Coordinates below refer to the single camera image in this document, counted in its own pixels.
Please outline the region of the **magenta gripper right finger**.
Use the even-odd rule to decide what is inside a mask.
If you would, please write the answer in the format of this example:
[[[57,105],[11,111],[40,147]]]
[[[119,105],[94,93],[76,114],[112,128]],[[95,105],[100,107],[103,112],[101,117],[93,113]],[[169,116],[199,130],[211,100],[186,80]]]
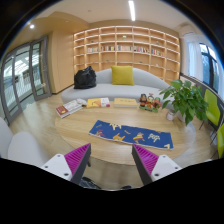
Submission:
[[[137,144],[132,145],[132,156],[143,185],[181,170],[181,167],[167,155],[158,156]]]

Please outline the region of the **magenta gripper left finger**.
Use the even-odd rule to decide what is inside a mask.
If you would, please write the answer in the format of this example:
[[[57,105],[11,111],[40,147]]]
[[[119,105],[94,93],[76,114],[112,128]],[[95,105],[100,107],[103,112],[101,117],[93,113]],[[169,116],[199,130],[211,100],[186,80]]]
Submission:
[[[56,154],[42,169],[65,180],[79,184],[91,155],[91,144],[83,145],[66,155]]]

